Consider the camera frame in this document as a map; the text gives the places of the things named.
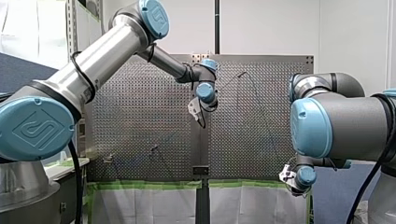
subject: vertical pole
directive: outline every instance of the vertical pole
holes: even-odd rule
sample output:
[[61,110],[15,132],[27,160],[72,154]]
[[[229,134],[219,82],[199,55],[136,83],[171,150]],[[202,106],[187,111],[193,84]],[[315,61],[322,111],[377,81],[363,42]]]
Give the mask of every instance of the vertical pole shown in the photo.
[[215,54],[220,54],[220,0],[215,0]]

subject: black cable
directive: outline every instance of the black cable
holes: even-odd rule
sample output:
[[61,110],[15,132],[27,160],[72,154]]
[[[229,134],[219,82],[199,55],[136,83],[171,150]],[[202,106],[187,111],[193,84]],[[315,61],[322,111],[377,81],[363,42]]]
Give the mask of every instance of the black cable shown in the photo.
[[82,174],[81,169],[79,168],[78,155],[76,152],[76,148],[73,144],[73,141],[69,142],[69,150],[72,155],[73,165],[76,172],[76,193],[77,193],[77,206],[76,206],[76,224],[81,224],[82,217]]
[[378,98],[379,100],[384,101],[390,110],[391,114],[391,131],[390,135],[388,137],[387,144],[385,145],[384,150],[381,153],[381,156],[375,163],[375,166],[371,170],[370,174],[367,175],[366,179],[364,180],[363,184],[361,185],[361,188],[359,189],[358,194],[356,195],[355,202],[352,204],[352,207],[349,211],[349,215],[346,220],[346,224],[350,224],[354,215],[355,211],[358,208],[359,202],[361,201],[361,197],[363,196],[364,191],[366,191],[367,187],[369,186],[370,182],[373,180],[373,177],[375,176],[376,172],[379,170],[379,167],[382,165],[384,161],[387,161],[387,156],[388,153],[396,147],[396,109],[395,109],[395,104],[391,99],[388,98],[388,96],[384,94],[375,94],[373,97]]
[[149,55],[148,55],[148,63],[151,62],[151,59],[154,56],[155,46],[157,46],[157,43],[151,44],[151,49],[149,50]]
[[90,99],[87,101],[87,103],[91,102],[93,100],[93,98],[95,98],[95,94],[96,94],[96,88],[93,85],[93,83],[91,82],[91,80],[88,78],[88,76],[81,70],[81,68],[79,67],[79,65],[76,63],[76,57],[81,53],[81,51],[76,51],[72,54],[72,56],[70,57],[70,61],[73,63],[73,65],[76,68],[76,71],[78,73],[79,76],[83,77],[85,79],[85,81],[88,83],[88,85],[90,85],[90,89],[91,89],[91,97]]
[[14,94],[14,92],[0,93],[0,103],[4,102],[12,94]]

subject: universal robots logo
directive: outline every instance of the universal robots logo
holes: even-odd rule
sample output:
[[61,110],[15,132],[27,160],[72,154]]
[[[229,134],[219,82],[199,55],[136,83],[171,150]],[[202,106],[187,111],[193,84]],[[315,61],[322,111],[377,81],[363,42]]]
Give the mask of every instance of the universal robots logo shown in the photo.
[[63,130],[60,122],[41,109],[30,114],[12,132],[32,147],[43,150]]
[[161,29],[165,26],[167,23],[165,12],[163,11],[162,8],[156,6],[154,9],[152,9],[152,17],[156,22],[158,22],[162,27]]

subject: blue joint cap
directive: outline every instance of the blue joint cap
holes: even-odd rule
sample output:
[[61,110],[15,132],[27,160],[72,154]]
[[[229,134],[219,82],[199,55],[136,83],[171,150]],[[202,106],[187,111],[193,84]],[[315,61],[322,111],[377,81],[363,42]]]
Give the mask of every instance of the blue joint cap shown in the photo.
[[139,12],[151,34],[162,39],[169,33],[169,19],[165,8],[157,0],[139,0]]
[[317,173],[310,166],[303,166],[297,171],[296,184],[303,189],[311,187],[317,180]]
[[211,69],[213,72],[216,72],[216,70],[218,70],[218,63],[212,59],[202,59],[201,65]]
[[73,116],[53,99],[31,96],[0,107],[0,157],[4,159],[46,159],[62,151],[73,133]]
[[198,85],[196,94],[200,100],[206,104],[210,104],[215,100],[215,90],[212,85],[207,82],[203,82]]
[[313,98],[296,100],[290,111],[291,140],[299,154],[327,157],[332,149],[332,124],[323,106]]
[[390,97],[396,97],[396,89],[388,89],[383,91],[383,93]]
[[344,163],[343,169],[349,169],[352,166],[352,160],[346,160]]

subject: pegboard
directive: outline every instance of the pegboard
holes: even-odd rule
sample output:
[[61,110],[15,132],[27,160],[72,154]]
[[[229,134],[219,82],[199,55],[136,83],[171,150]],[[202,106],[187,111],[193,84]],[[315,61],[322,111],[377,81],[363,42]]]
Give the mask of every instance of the pegboard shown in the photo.
[[95,153],[89,180],[192,179],[190,93],[190,84],[146,61],[127,62],[87,112],[87,147]]
[[191,180],[199,163],[209,165],[209,178],[276,179],[293,155],[289,79],[312,73],[313,58],[210,58],[219,62],[219,107],[205,130],[197,131],[187,110],[191,86],[137,57],[97,92],[87,110],[90,181]]
[[290,76],[312,73],[313,57],[211,58],[219,63],[219,107],[211,114],[208,135],[209,178],[277,179],[294,154]]

